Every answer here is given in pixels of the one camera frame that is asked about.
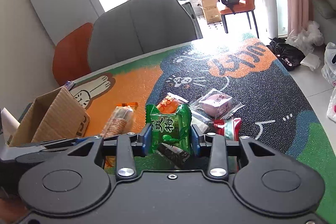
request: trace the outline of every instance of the chair leg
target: chair leg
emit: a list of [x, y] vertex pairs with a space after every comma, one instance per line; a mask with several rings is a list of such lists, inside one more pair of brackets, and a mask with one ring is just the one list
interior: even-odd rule
[[247, 19], [249, 20], [250, 30], [252, 30], [249, 12], [246, 12], [246, 14], [247, 14]]
[[257, 22], [256, 22], [255, 16], [254, 16], [254, 11], [251, 11], [251, 12], [252, 12], [252, 17], [253, 17], [253, 21], [254, 21], [255, 30], [257, 32], [257, 37], [259, 38], [258, 27], [257, 27]]
[[227, 29], [227, 24], [226, 24], [226, 18], [225, 18], [225, 15], [221, 15], [222, 16], [222, 21], [223, 21], [223, 24], [224, 24], [224, 30], [225, 30], [225, 33], [229, 33], [228, 29]]

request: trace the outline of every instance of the orange chair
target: orange chair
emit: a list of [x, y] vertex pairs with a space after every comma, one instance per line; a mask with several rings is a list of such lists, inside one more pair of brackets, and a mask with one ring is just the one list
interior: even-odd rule
[[[225, 32], [228, 33], [225, 15], [232, 14], [232, 11], [230, 10], [229, 7], [225, 6], [222, 2], [217, 2], [217, 9], [222, 16], [222, 21], [223, 21]], [[251, 27], [249, 12], [252, 13], [252, 17], [253, 17], [253, 21], [254, 21], [254, 25], [255, 25], [255, 30], [257, 32], [257, 37], [259, 38], [257, 22], [255, 20], [255, 16], [254, 16], [254, 12], [253, 12], [254, 9], [255, 9], [254, 0], [240, 0], [239, 4], [234, 5], [235, 13], [246, 13], [247, 14], [247, 19], [248, 19], [249, 24], [250, 24], [250, 29], [252, 29], [252, 27]]]
[[87, 49], [92, 29], [92, 23], [85, 23], [56, 45], [52, 72], [59, 85], [91, 73]]

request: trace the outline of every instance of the white plastic bag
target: white plastic bag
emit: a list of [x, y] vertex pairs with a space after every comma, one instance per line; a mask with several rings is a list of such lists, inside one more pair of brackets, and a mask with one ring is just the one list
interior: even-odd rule
[[321, 65], [320, 58], [312, 53], [308, 53], [308, 55], [300, 62], [301, 65], [307, 66], [310, 70], [314, 71]]
[[336, 122], [336, 88], [334, 88], [334, 91], [330, 97], [330, 102], [328, 105], [327, 110], [327, 116], [332, 119], [334, 122]]
[[321, 70], [323, 77], [332, 85], [336, 86], [336, 45], [329, 42], [324, 52], [324, 66]]
[[314, 51], [313, 44], [321, 46], [324, 38], [319, 30], [319, 24], [315, 21], [308, 22], [308, 28], [302, 30], [297, 36], [293, 35], [292, 31], [287, 38], [286, 43], [298, 48], [305, 56]]

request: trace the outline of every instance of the gray chair backrest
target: gray chair backrest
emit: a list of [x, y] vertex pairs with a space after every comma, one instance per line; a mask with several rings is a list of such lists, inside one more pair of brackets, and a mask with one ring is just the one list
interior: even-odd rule
[[88, 62], [96, 71], [195, 39], [193, 20], [177, 0], [129, 0], [96, 20]]

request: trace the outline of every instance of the chair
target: chair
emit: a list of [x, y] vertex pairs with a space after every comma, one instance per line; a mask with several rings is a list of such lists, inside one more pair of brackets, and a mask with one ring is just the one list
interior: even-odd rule
[[85, 23], [56, 45], [52, 72], [59, 85], [91, 73], [87, 49], [92, 28], [92, 23]]
[[[229, 7], [226, 7], [222, 2], [217, 2], [217, 9], [218, 9], [219, 13], [221, 14], [225, 32], [228, 33], [225, 16], [232, 14], [232, 11], [230, 10]], [[239, 4], [234, 5], [235, 13], [246, 13], [247, 14], [247, 19], [249, 21], [250, 29], [252, 29], [252, 27], [251, 27], [249, 12], [252, 13], [252, 17], [253, 17], [253, 21], [254, 21], [254, 25], [255, 25], [255, 30], [257, 32], [257, 37], [259, 38], [257, 22], [256, 22], [255, 16], [254, 16], [254, 9], [255, 9], [254, 0], [240, 0]]]
[[88, 63], [96, 71], [196, 39], [193, 20], [177, 0], [129, 0], [96, 20]]

